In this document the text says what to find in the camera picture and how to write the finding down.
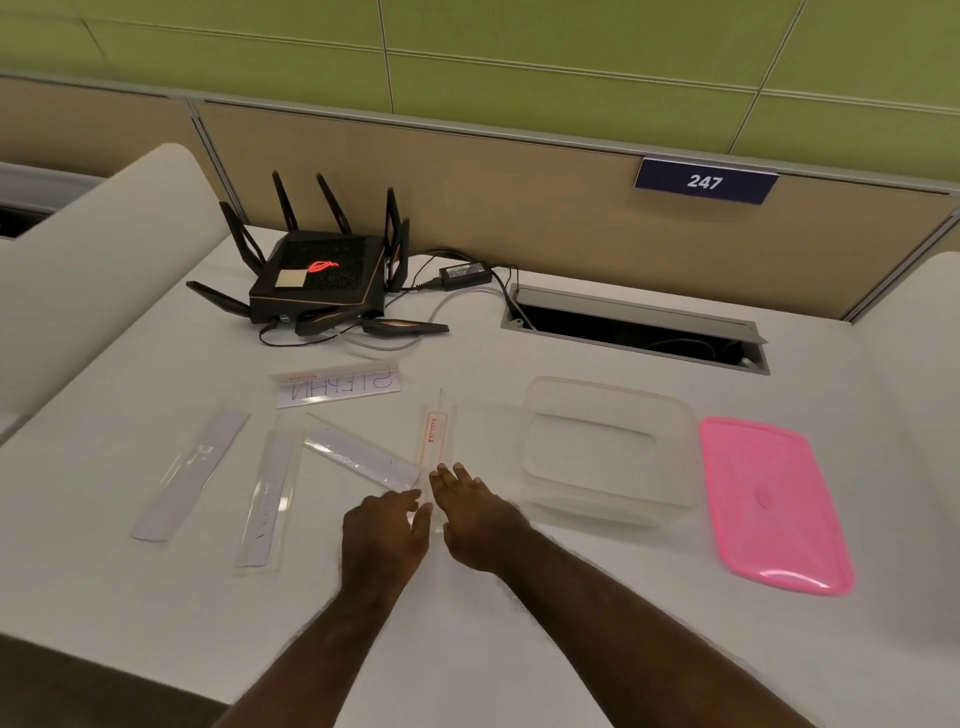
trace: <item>rog logo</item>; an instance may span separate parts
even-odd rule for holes
[[[306,269],[307,273],[320,273],[325,271],[327,268],[339,268],[340,263],[334,263],[332,260],[315,260],[310,263],[310,267]]]

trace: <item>blue sign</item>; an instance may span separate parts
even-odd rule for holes
[[[776,172],[708,167],[704,164],[645,157],[640,161],[634,187],[760,205],[767,199],[767,193],[779,176]]]

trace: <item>floor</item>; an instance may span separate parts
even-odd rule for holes
[[[207,728],[226,707],[0,635],[0,728]]]

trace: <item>person's right hand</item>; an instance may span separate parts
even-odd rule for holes
[[[430,474],[437,505],[444,509],[444,541],[461,564],[498,576],[507,568],[518,541],[533,530],[515,505],[495,496],[460,463],[451,471],[441,463]]]

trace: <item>pink plastic lid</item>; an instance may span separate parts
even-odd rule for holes
[[[810,594],[853,588],[843,529],[803,435],[708,417],[700,439],[717,549],[733,573]]]

